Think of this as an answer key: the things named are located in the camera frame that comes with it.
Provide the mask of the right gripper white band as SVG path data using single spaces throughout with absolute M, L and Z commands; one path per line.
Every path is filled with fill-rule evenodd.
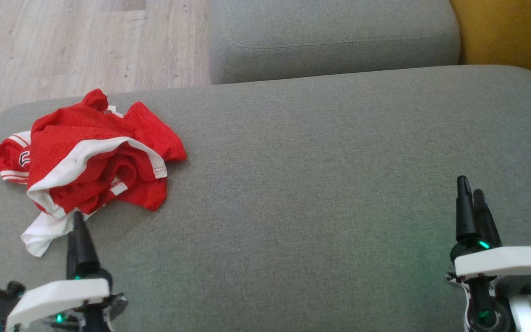
M 479 232 L 495 248 L 462 255 L 447 272 L 447 282 L 459 286 L 466 299 L 463 330 L 531 332 L 531 246 L 502 247 L 484 191 L 472 192 L 466 176 L 458 176 L 456 184 L 457 242 Z

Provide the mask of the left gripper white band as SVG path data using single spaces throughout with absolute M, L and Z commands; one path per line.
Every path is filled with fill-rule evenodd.
M 129 301 L 124 293 L 112 293 L 112 278 L 100 270 L 83 213 L 73 214 L 67 234 L 66 278 L 28 290 L 6 317 L 8 332 L 21 332 L 42 323 L 61 332 L 112 332 L 111 321 Z

